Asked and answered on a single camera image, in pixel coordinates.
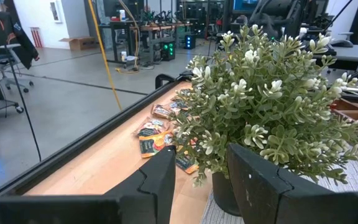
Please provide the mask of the grey desk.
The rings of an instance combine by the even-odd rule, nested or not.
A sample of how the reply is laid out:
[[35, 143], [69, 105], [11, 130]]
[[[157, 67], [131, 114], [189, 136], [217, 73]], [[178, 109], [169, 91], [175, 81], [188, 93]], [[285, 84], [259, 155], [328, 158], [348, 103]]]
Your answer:
[[336, 62], [329, 69], [356, 71], [358, 68], [358, 45], [353, 47], [331, 47], [336, 52]]

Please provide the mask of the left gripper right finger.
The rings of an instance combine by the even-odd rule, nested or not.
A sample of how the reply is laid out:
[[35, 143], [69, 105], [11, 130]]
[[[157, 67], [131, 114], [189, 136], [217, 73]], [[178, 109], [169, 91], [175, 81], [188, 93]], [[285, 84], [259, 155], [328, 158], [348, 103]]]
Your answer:
[[245, 224], [276, 224], [282, 194], [293, 187], [280, 168], [238, 144], [227, 149], [229, 180]]

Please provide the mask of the computer with green lights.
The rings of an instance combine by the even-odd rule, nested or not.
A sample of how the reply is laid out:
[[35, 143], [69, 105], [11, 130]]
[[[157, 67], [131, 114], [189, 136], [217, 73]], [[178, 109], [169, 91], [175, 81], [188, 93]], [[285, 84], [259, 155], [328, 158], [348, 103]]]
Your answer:
[[162, 42], [160, 56], [163, 61], [171, 61], [175, 59], [175, 43]]

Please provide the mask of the white wall box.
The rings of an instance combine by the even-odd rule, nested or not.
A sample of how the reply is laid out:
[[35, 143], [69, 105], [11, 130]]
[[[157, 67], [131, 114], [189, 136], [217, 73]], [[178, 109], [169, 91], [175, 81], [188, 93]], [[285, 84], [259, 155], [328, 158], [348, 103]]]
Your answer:
[[62, 23], [58, 0], [50, 0], [50, 10], [52, 13], [53, 21], [55, 23]]

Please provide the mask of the artificial green potted plant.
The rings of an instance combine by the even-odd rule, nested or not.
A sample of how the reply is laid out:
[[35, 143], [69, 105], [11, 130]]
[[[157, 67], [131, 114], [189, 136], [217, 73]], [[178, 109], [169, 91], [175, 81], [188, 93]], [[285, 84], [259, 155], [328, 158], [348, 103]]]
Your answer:
[[238, 215], [229, 183], [226, 150], [239, 144], [314, 182], [346, 182], [346, 164], [358, 162], [358, 121], [340, 117], [331, 105], [357, 85], [343, 74], [332, 83], [321, 74], [335, 60], [330, 37], [305, 47], [299, 38], [270, 38], [258, 25], [223, 34], [222, 50], [188, 63], [193, 93], [175, 99], [188, 106], [170, 116], [181, 156], [199, 166], [195, 185], [210, 172], [221, 209]]

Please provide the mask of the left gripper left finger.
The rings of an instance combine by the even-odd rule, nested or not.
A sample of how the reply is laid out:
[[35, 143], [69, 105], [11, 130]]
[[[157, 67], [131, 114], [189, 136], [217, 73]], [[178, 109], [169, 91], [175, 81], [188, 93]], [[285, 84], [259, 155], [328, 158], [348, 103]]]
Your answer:
[[175, 146], [165, 146], [133, 174], [105, 193], [116, 207], [107, 224], [169, 224], [175, 190]]

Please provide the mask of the grey woven placemat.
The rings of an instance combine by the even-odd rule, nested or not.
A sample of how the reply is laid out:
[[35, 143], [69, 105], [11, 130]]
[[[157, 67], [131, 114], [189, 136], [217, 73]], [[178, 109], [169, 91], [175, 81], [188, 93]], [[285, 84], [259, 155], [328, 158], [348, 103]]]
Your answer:
[[[358, 162], [350, 161], [346, 165], [347, 184], [337, 185], [326, 178], [319, 178], [318, 185], [334, 192], [358, 192]], [[214, 201], [213, 191], [210, 192], [200, 224], [244, 224], [241, 217], [224, 212]]]

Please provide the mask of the computer with blue lights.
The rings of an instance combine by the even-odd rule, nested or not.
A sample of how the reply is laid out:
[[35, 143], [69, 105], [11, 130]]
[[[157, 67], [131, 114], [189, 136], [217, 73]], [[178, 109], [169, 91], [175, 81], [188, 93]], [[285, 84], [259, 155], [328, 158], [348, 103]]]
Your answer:
[[189, 34], [185, 36], [184, 49], [194, 49], [196, 46], [196, 36], [194, 34]]

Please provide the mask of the cardboard box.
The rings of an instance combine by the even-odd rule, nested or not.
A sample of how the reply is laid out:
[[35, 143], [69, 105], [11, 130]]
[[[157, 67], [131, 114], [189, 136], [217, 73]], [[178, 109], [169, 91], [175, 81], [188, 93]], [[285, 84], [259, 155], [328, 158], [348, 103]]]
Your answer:
[[66, 42], [70, 50], [87, 50], [96, 47], [96, 39], [94, 37], [75, 37], [63, 38], [60, 42]]

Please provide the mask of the black jacket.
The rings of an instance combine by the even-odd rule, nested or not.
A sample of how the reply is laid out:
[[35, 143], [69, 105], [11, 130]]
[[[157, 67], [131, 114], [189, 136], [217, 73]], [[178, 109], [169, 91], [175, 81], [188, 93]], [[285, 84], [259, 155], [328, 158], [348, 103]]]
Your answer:
[[39, 53], [25, 33], [17, 15], [13, 0], [2, 0], [2, 9], [0, 10], [0, 54], [6, 51], [1, 46], [9, 44], [19, 44], [20, 47], [14, 47], [13, 51], [20, 59], [23, 66], [29, 69], [32, 61], [39, 59]]

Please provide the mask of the wooden workbench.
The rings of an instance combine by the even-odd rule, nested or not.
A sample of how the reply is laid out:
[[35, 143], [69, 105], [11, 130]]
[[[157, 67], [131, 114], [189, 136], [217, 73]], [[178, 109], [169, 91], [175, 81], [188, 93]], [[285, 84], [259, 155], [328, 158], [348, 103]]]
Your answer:
[[192, 23], [173, 23], [166, 25], [156, 26], [140, 26], [137, 30], [142, 33], [147, 33], [147, 56], [151, 64], [163, 61], [160, 56], [161, 43], [172, 42], [175, 43], [175, 56], [176, 49], [179, 48], [179, 36], [186, 36], [191, 34], [190, 27]]

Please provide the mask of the red white striped panel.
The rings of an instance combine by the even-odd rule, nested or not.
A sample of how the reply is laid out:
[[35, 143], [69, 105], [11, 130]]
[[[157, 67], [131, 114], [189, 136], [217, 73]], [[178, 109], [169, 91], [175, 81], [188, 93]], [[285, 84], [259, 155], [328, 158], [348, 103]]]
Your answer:
[[41, 31], [39, 27], [31, 27], [30, 28], [31, 34], [32, 34], [32, 38], [34, 40], [34, 45], [37, 48], [43, 48], [44, 47], [44, 43], [42, 40], [42, 35], [41, 35]]

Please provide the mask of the black desk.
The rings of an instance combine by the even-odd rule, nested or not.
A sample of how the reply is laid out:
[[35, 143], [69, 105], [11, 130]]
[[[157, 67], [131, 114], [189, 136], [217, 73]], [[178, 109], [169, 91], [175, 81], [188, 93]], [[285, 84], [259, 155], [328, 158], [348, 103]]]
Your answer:
[[127, 66], [127, 62], [123, 61], [121, 57], [118, 55], [117, 51], [117, 41], [116, 41], [116, 31], [119, 33], [124, 30], [124, 33], [126, 34], [126, 43], [127, 43], [127, 55], [134, 55], [135, 50], [135, 22], [134, 21], [110, 21], [107, 23], [102, 23], [98, 26], [99, 31], [103, 29], [110, 29], [111, 30], [111, 40], [112, 40], [112, 50], [114, 55], [114, 60], [107, 59], [107, 62], [109, 63], [117, 63], [124, 65], [124, 67]]

